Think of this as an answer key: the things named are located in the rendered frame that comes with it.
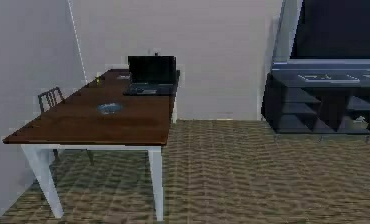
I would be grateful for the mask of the dark slatted chair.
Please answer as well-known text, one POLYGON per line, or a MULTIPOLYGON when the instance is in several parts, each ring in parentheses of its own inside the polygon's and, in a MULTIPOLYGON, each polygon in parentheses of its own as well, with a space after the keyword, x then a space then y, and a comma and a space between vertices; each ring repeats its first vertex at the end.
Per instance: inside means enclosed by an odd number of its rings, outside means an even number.
MULTIPOLYGON (((48 109, 51 109, 52 107, 56 106, 58 103, 63 103, 65 101, 62 91, 58 86, 40 93, 37 96, 37 98, 38 98, 38 103, 39 103, 41 113, 46 112, 46 106, 44 105, 44 99, 46 100, 48 109)), ((94 165, 93 153, 87 149, 85 149, 85 151, 88 155, 90 164, 94 165)), ((57 149, 53 149, 53 155, 54 155, 55 160, 59 162, 60 158, 59 158, 59 152, 57 149)))

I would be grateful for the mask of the dark television stand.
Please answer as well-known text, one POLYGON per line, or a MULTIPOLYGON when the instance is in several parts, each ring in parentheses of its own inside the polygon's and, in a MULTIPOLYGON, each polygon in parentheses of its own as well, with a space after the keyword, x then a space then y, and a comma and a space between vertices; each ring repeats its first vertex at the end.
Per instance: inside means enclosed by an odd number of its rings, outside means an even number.
POLYGON ((370 61, 290 60, 274 62, 266 77, 261 119, 276 135, 370 137, 370 61), (299 75, 347 74, 359 83, 312 83, 299 75), (363 116, 366 129, 353 127, 363 116))

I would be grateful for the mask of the grey flat remote control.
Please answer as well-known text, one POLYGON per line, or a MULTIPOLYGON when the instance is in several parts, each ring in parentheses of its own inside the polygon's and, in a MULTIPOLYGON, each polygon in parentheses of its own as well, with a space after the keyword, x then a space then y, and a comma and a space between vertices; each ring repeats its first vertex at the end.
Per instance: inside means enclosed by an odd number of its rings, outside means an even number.
POLYGON ((347 74, 307 74, 299 75, 299 78, 305 82, 312 83, 359 83, 356 77, 347 74))

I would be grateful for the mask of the brown table with white legs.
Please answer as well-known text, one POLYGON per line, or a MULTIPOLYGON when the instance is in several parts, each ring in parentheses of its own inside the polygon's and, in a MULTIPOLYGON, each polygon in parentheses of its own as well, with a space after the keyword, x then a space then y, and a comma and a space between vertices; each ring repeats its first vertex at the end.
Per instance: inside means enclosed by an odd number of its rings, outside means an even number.
POLYGON ((55 218, 64 215, 45 154, 53 149, 145 151, 148 154, 156 219, 164 219, 162 151, 175 113, 173 96, 125 96, 125 69, 111 69, 41 113, 3 139, 19 145, 55 218), (103 115, 101 104, 118 103, 122 109, 103 115))

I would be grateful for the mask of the black television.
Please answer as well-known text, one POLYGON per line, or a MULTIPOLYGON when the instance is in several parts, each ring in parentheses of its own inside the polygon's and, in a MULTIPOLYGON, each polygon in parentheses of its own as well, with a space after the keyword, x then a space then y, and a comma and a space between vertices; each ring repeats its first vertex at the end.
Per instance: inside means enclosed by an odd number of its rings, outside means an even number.
POLYGON ((370 0, 303 0, 291 58, 370 60, 370 0))

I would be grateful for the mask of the black laptop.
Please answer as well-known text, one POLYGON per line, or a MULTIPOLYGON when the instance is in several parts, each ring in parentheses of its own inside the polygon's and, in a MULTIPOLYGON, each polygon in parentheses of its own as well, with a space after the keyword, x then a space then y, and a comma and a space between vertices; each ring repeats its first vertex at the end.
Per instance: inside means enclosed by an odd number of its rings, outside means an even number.
POLYGON ((178 75, 175 56, 129 56, 130 84, 125 96, 171 96, 178 75))

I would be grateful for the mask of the pale small object on shelf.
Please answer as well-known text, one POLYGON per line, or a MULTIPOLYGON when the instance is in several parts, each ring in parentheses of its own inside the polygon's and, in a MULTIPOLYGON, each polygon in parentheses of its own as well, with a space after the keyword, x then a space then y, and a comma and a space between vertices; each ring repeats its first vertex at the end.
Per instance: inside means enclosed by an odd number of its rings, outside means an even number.
POLYGON ((353 121, 353 127, 359 129, 366 129, 368 127, 368 122, 366 121, 365 117, 359 116, 353 121))

